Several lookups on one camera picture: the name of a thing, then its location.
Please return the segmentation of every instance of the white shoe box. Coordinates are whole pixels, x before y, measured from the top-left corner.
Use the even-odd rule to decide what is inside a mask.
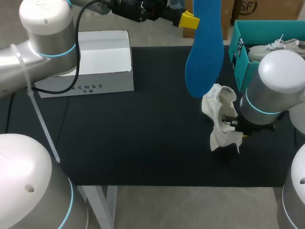
[[[133,91],[132,53],[127,31],[91,31],[79,33],[81,62],[75,86],[63,94],[39,92],[41,98]],[[35,83],[50,91],[67,88],[75,70],[51,76]]]

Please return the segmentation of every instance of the black table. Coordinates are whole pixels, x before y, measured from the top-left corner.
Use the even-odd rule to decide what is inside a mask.
[[[132,48],[134,92],[40,99],[61,166],[76,185],[280,187],[297,149],[289,116],[235,146],[210,151],[213,122],[184,81],[190,47]],[[218,83],[237,92],[225,47]],[[9,98],[0,100],[4,131]],[[9,133],[45,147],[26,91],[16,94]]]

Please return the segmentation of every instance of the white cloth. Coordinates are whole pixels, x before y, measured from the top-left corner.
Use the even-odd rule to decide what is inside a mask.
[[[236,94],[230,87],[221,86],[217,83],[203,96],[202,112],[214,121],[214,129],[210,138],[212,151],[218,147],[235,143],[239,152],[243,133],[235,131],[235,127],[222,122],[223,115],[237,117],[237,112],[233,106],[235,100]]]

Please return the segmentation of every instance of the gray floor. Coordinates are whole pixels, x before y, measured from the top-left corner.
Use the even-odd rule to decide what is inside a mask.
[[[280,189],[120,187],[116,229],[278,229]]]
[[[0,48],[27,39],[18,14],[21,2],[0,0]],[[78,11],[73,9],[74,17]],[[299,19],[305,19],[304,8]],[[182,38],[181,28],[164,20],[136,23],[87,11],[80,24],[80,31],[115,29],[128,30],[132,46],[193,43]],[[120,187],[115,225],[117,229],[277,229],[280,195],[280,188],[271,187]]]

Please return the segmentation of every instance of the teal shoe box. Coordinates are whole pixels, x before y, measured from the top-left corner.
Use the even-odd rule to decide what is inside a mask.
[[[229,56],[239,91],[245,91],[259,66],[249,60],[245,45],[270,44],[282,34],[283,41],[305,41],[305,21],[235,21]]]

